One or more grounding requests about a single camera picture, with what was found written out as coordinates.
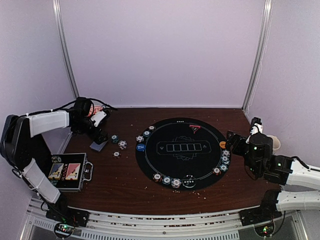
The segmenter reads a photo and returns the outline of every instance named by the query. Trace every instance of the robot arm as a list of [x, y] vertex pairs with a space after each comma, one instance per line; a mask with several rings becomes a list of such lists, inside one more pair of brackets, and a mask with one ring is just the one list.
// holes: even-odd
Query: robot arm
[[[41, 148], [48, 149], [41, 136], [42, 133], [54, 129], [70, 127], [75, 134], [87, 134], [95, 143], [102, 144], [108, 140], [108, 135], [99, 125], [110, 114], [104, 108], [97, 113], [90, 113], [92, 101], [78, 97], [74, 106], [68, 109], [55, 109], [26, 114], [24, 116], [10, 115], [4, 124], [1, 137], [0, 153], [14, 167], [17, 176], [31, 185], [49, 204], [55, 206], [55, 211], [67, 216], [67, 201], [60, 191], [51, 184], [39, 165], [49, 165], [51, 155], [36, 154]], [[45, 146], [35, 146], [36, 139], [41, 138]]]
[[269, 190], [259, 207], [240, 212], [242, 225], [267, 221], [270, 216], [280, 217], [282, 211], [320, 210], [320, 168], [305, 164], [297, 156], [273, 155], [273, 140], [262, 130], [261, 120], [255, 117], [251, 121], [249, 137], [227, 132], [226, 148], [244, 158], [244, 164], [255, 179], [264, 178], [271, 183], [303, 186], [315, 191]]

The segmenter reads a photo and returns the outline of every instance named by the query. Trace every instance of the wooden table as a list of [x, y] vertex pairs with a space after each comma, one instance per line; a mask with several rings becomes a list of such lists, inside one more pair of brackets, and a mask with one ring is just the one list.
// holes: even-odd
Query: wooden table
[[260, 204], [269, 189], [279, 189], [276, 184], [250, 179], [244, 170], [244, 160], [231, 158], [229, 170], [214, 185], [193, 191], [174, 192], [147, 178], [140, 170], [136, 157], [136, 136], [153, 123], [167, 118], [194, 118], [217, 128], [226, 135], [227, 130], [243, 136], [249, 134], [250, 125], [240, 109], [210, 108], [122, 108], [112, 111], [105, 125], [111, 135], [127, 141], [127, 149], [114, 159], [117, 144], [109, 142], [101, 152], [89, 148], [92, 141], [86, 135], [71, 139], [66, 153], [87, 153], [93, 163], [91, 182], [86, 182], [82, 192], [66, 193], [72, 207], [94, 211], [138, 214], [177, 215], [214, 213], [254, 207]]

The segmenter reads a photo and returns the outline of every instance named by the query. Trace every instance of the white cup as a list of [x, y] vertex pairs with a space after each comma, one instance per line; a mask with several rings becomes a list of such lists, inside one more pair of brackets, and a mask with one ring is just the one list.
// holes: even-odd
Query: white cup
[[280, 149], [281, 142], [276, 136], [267, 135], [267, 137], [272, 138], [272, 140], [273, 140], [272, 151], [273, 151], [273, 154], [275, 154]]

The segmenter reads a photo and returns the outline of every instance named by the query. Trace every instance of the blue chip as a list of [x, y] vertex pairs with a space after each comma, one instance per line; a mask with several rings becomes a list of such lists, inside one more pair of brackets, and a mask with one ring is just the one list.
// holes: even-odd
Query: blue chip
[[144, 152], [146, 150], [146, 145], [140, 143], [136, 146], [136, 149], [139, 151], [139, 152]]

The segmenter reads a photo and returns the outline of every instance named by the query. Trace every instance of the white wall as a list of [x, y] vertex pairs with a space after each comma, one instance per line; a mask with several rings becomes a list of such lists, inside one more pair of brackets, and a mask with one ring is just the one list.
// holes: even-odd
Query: white wall
[[239, 108], [264, 3], [61, 1], [79, 92], [117, 107]]
[[[0, 131], [6, 116], [59, 107], [73, 100], [52, 0], [0, 1]], [[57, 152], [66, 131], [46, 135]], [[0, 157], [0, 238], [16, 240], [31, 191]]]
[[[320, 167], [320, 1], [275, 1], [247, 116], [262, 118], [264, 132], [279, 137], [279, 154]], [[319, 223], [319, 211], [304, 216]], [[308, 229], [310, 239], [320, 239], [319, 224]]]

